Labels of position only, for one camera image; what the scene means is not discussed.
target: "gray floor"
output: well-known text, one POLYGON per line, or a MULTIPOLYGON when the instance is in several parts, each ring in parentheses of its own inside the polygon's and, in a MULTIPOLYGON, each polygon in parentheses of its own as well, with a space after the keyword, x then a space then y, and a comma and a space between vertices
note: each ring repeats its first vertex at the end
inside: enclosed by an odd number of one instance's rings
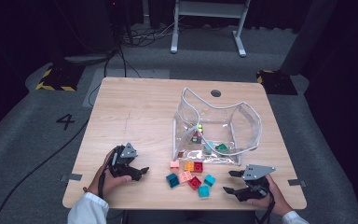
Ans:
MULTIPOLYGON (((185 30, 174 55, 170 54, 171 37, 167 36, 147 47, 123 47, 124 56, 137 70, 168 70, 171 79, 256 82, 258 70, 280 67, 296 38, 290 30, 244 30, 241 38, 248 55, 241 58, 232 29, 185 30)), ((92 107, 83 106, 83 102, 95 72, 103 64, 86 68, 76 92, 35 90, 47 67, 29 75, 25 85, 30 93, 0 123, 0 206, 17 183, 60 150, 90 116, 92 107), (66 114, 73 115, 75 123, 65 131, 64 124, 56 120, 66 114)), ((123 62, 115 56, 107 68, 122 69, 123 62)), ((308 184, 303 188, 308 206, 298 213, 310 223, 358 223, 351 182, 326 144, 303 96, 308 81, 302 76, 293 77, 293 81, 299 95, 269 95, 268 99, 297 175, 308 184)), ((84 130, 16 188, 0 214, 0 223, 66 222, 69 210, 62 206, 65 183, 60 178, 72 172, 83 134, 84 130)), ((120 212, 112 209, 109 222, 118 223, 120 212)), ((280 220, 273 216, 272 223, 280 220)))

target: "clear plastic bin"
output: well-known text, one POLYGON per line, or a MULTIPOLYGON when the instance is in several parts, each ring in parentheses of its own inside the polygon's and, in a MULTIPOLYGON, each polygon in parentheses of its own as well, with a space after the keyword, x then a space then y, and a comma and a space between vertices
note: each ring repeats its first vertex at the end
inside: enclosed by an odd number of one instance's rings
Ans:
POLYGON ((173 160, 241 165, 261 133, 261 118, 245 102, 216 107, 185 88, 173 120, 173 160))

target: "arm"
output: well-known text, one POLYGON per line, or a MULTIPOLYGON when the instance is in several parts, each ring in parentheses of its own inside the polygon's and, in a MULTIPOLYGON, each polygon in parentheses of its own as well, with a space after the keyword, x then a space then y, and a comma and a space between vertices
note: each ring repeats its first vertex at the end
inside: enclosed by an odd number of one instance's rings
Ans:
MULTIPOLYGON (((274 182, 270 175, 266 175, 266 179, 269 182, 269 190, 274 195, 275 206, 272 209, 272 213, 282 217, 283 224, 307 224, 308 221, 304 220, 298 215, 296 211, 287 203, 284 199, 281 190, 278 188, 277 184, 274 182)), ((269 195, 263 199, 249 199, 246 201, 249 204, 259 206, 259 207, 269 207, 269 195)))
POLYGON ((108 170, 104 170, 110 154, 106 155, 103 165, 98 169, 86 193, 79 199, 68 214, 68 223, 106 223, 106 215, 109 211, 109 204, 98 197, 98 180, 102 172, 105 172, 103 184, 103 196, 112 193, 115 187, 131 181, 131 177, 123 175, 117 178, 112 177, 108 170))

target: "table top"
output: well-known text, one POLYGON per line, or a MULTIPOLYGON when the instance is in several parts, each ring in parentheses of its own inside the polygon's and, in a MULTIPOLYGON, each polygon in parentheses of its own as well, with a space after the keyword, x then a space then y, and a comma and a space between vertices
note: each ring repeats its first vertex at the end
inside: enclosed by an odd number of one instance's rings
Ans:
POLYGON ((255 210, 256 207, 240 203, 234 195, 223 190, 223 187, 245 188, 243 180, 231 177, 228 171, 244 170, 246 164, 275 167, 276 171, 271 176, 286 201, 295 209, 307 206, 301 187, 288 183, 289 179, 297 179, 296 172, 267 95, 258 83, 106 77, 72 172, 82 175, 82 178, 69 181, 63 205, 72 207, 84 193, 83 187, 90 184, 103 165, 106 154, 128 142, 138 153, 131 167, 150 169, 139 182, 126 183, 105 197, 113 208, 255 210), (216 178, 207 198, 200 198, 188 184, 171 189, 166 180, 166 176, 172 173, 173 116, 185 87, 214 106, 244 101, 255 109, 263 124, 259 147, 242 154, 241 166, 204 163, 203 173, 195 174, 201 181, 206 175, 216 178), (221 96, 213 97, 212 90, 221 91, 221 96))

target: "wrist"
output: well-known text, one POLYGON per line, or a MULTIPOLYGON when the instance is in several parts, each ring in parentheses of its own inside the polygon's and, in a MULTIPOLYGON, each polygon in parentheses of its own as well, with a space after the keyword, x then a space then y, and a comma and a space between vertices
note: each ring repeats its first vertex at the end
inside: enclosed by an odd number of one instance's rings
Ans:
POLYGON ((98 196, 98 189, 94 188, 93 186, 89 186, 88 188, 83 188, 84 192, 92 193, 96 196, 98 196))
POLYGON ((275 204, 274 209, 272 210, 273 213, 280 217, 283 217, 291 211, 293 211, 293 208, 289 204, 275 204))

